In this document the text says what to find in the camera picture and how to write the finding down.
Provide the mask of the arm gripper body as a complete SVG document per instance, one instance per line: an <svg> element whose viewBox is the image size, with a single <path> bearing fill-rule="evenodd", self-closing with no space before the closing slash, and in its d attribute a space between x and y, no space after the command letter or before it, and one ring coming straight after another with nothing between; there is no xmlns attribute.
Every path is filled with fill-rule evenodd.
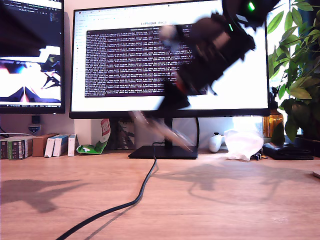
<svg viewBox="0 0 320 240"><path fill-rule="evenodd" d="M218 80L227 68L255 49L252 36L219 14L198 20L188 35L179 31L178 36L194 56L177 71L176 84L185 95L200 94L202 88Z"/></svg>

